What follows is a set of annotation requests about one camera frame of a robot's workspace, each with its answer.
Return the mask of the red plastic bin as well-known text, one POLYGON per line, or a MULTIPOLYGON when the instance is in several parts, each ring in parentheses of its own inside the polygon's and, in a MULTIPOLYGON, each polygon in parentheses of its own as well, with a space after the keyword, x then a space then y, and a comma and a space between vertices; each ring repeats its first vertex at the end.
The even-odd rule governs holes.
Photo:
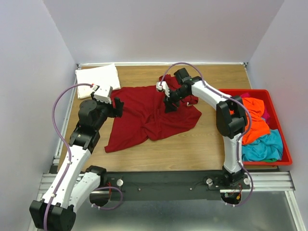
POLYGON ((272 103, 270 94, 267 90, 252 90, 252 89, 220 89, 221 92, 225 94, 229 94, 231 96, 237 96, 237 95, 242 95, 246 92, 249 92, 252 98, 260 99, 264 102, 264 105, 267 108, 267 111, 270 115, 270 123, 269 123, 269 128, 271 129, 278 129, 279 133, 282 138, 283 142, 283 154, 282 154, 282 160, 273 162, 273 163, 267 163, 267 162, 248 162, 248 161, 243 161, 245 165, 265 165, 265 164, 270 164, 270 165, 276 165, 276 166, 281 166, 281 165, 290 165, 292 164, 292 159, 291 155, 289 153, 282 128, 280 126, 274 105, 272 103))

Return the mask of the orange t shirt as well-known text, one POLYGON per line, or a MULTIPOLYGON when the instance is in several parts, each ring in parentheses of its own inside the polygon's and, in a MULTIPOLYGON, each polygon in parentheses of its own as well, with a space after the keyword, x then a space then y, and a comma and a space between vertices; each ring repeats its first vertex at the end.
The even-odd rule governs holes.
POLYGON ((242 138, 242 145, 248 145, 258 138, 270 134, 270 128, 262 118, 265 112, 264 102, 260 99, 245 97, 242 98, 243 105, 249 111, 252 118, 252 125, 249 131, 242 138))

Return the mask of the aluminium frame rail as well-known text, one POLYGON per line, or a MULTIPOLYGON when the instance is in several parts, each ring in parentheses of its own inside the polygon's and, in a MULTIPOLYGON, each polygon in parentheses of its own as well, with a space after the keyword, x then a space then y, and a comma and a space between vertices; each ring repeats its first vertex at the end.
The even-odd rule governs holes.
MULTIPOLYGON (((248 124, 245 127, 245 134, 249 131, 252 125, 251 115, 249 114, 249 112, 247 112, 246 115, 247 115, 248 124)), ((294 195, 295 187, 294 187, 294 183, 292 181, 290 173, 279 172, 279 171, 251 172, 245 169, 244 165, 243 165, 243 170, 244 170, 244 176, 247 176, 250 189, 239 193, 235 200, 232 200, 231 198, 220 199, 222 203, 224 203, 228 207, 239 207, 239 206, 246 204, 250 200, 250 197, 252 196, 254 192, 283 191, 286 194, 288 205, 291 209, 293 219, 295 220, 296 224, 299 224, 300 220, 297 215, 298 207, 295 204, 295 195, 294 195)), ((83 170, 82 168, 77 181, 81 181, 84 178, 85 172, 86 170, 83 170)), ((57 174, 55 175, 49 174, 44 177, 44 180, 47 181, 47 186, 45 190, 41 193, 41 195, 36 199, 37 201, 42 199, 43 195, 49 189, 49 187, 53 183, 53 180, 55 179, 57 174)), ((108 210, 114 210, 118 208, 124 202, 125 201, 122 201, 121 204, 119 204, 119 201, 116 204, 112 202, 108 202, 106 205, 103 205, 103 206, 99 206, 99 205, 96 205, 95 203, 91 203, 91 207, 96 208, 98 210, 108 211, 108 210)))

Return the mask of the dark red t shirt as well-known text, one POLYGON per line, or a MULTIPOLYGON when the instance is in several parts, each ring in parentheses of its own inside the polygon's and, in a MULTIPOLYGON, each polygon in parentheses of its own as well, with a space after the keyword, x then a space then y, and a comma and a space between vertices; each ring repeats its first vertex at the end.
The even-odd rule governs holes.
POLYGON ((165 113, 164 93, 155 86, 122 87, 112 92, 112 98, 123 103, 122 117, 115 118, 105 152, 111 153, 157 141, 191 130, 202 113, 195 108, 198 98, 188 96, 180 101, 175 112, 165 113))

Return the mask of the teal t shirt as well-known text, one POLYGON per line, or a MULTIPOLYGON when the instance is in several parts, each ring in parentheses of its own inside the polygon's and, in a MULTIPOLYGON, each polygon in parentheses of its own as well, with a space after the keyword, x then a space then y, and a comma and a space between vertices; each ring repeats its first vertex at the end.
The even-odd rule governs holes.
POLYGON ((283 142, 278 129, 271 129, 270 134, 258 138, 251 144, 242 146, 242 160, 263 162, 264 159, 282 160, 283 142))

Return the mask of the folded white t shirt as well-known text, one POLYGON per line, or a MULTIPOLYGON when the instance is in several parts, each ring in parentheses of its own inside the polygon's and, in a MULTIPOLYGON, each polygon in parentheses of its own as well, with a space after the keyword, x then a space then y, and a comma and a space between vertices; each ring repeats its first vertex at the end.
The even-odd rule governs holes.
POLYGON ((90 69, 75 71, 77 83, 95 84, 98 86, 109 85, 113 90, 121 89, 118 72, 115 64, 109 64, 90 69))

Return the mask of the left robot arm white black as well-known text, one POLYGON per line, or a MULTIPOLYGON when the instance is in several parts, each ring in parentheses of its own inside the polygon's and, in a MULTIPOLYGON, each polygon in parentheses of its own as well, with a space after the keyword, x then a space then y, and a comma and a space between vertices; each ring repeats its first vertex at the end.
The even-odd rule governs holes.
POLYGON ((112 103, 92 98, 80 104, 79 121, 69 143, 65 144, 65 160, 42 199, 34 200, 30 205, 29 211, 36 228, 44 231, 70 231, 78 209, 95 190, 103 190, 107 194, 117 191, 119 204, 122 203, 123 193, 120 188, 107 183, 105 168, 90 166, 84 178, 81 181, 77 179, 100 139, 100 128, 107 118, 121 117, 123 106, 119 98, 115 98, 112 103))

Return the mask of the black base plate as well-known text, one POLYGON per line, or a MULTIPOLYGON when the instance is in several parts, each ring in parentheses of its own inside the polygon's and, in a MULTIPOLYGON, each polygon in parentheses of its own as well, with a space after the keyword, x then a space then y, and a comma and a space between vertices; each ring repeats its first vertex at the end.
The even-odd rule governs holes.
POLYGON ((239 193, 250 189, 247 176, 237 183, 227 183, 220 170, 108 172, 106 180, 112 189, 92 192, 91 203, 103 206, 119 200, 235 200, 239 193))

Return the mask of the magenta t shirt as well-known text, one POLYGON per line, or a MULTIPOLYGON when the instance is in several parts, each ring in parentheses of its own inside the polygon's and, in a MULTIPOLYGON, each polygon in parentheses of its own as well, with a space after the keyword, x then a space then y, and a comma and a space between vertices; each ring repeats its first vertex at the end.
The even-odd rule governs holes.
MULTIPOLYGON (((246 92, 246 93, 244 93, 244 94, 242 94, 242 95, 240 95, 242 98, 249 98, 249 97, 251 97, 251 95, 250 95, 250 93, 249 92, 246 92)), ((262 118, 265 120, 265 122, 269 125, 270 124, 270 115, 269 115, 269 113, 268 113, 268 111, 267 111, 267 108, 266 108, 266 106, 264 106, 264 113, 263 113, 263 115, 262 115, 262 118)))

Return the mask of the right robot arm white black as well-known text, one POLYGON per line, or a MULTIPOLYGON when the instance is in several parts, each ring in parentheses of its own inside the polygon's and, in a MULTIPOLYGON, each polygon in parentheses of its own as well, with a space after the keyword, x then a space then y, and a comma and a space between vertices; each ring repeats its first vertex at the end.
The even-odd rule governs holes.
POLYGON ((216 111, 216 128, 224 141, 225 160, 222 167, 221 182, 228 189, 244 179, 242 162, 242 138, 248 124, 243 100, 239 96, 227 95, 210 86, 202 77, 191 77, 185 68, 174 73, 180 87, 172 90, 164 78, 156 84, 157 91, 165 94, 165 112, 177 111, 180 101, 195 96, 216 111))

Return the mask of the green t shirt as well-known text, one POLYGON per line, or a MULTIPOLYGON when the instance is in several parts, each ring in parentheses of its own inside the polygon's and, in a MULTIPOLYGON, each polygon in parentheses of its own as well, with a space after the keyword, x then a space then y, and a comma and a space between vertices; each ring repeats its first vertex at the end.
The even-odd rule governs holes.
POLYGON ((264 159, 263 162, 267 162, 267 163, 273 163, 276 162, 278 159, 276 158, 270 158, 270 159, 264 159))

